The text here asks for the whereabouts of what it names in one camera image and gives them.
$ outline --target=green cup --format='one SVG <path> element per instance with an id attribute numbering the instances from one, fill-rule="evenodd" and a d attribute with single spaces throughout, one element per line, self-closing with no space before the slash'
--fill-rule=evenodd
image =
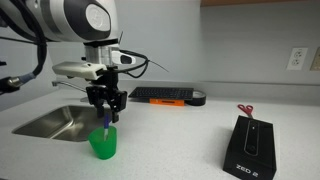
<path id="1" fill-rule="evenodd" d="M 104 128 L 98 128 L 89 134 L 89 142 L 100 159 L 109 159 L 117 149 L 117 129 L 109 126 L 108 137 L 104 140 Z"/>

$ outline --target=black keyboard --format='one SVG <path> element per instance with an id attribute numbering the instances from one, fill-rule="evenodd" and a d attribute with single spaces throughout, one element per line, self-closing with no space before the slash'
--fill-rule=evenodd
<path id="1" fill-rule="evenodd" d="M 193 88 L 136 87 L 130 98 L 192 100 Z"/>

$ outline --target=black box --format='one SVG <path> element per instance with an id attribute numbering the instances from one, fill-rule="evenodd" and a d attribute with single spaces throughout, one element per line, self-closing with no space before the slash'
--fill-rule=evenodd
<path id="1" fill-rule="evenodd" d="M 223 170 L 245 180 L 271 180 L 276 173 L 273 125 L 239 116 Z"/>

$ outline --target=white robotic arm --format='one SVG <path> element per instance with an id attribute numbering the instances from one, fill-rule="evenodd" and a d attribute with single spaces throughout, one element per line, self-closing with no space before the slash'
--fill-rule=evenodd
<path id="1" fill-rule="evenodd" d="M 0 16 L 16 33 L 35 42 L 38 59 L 43 62 L 46 42 L 83 43 L 85 63 L 64 62 L 54 66 L 53 70 L 56 74 L 91 81 L 92 86 L 86 90 L 98 116 L 103 116 L 103 103 L 107 101 L 114 113 L 113 122 L 118 120 L 117 113 L 125 108 L 127 98 L 127 93 L 117 88 L 118 73 L 131 75 L 128 71 L 143 65 L 144 73 L 149 60 L 143 55 L 119 49 L 114 0 L 0 0 Z M 134 64 L 133 56 L 144 58 L 145 62 L 135 68 L 117 69 L 117 64 Z M 42 66 L 25 76 L 3 79 L 0 93 L 1 85 L 8 85 L 8 91 L 14 91 L 35 78 L 41 69 Z"/>

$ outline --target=wooden cabinet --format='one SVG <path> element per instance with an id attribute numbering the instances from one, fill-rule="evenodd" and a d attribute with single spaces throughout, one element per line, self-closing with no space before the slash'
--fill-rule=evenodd
<path id="1" fill-rule="evenodd" d="M 286 2 L 286 1 L 305 1 L 305 0 L 201 0 L 201 6 L 221 6 L 221 5 Z"/>

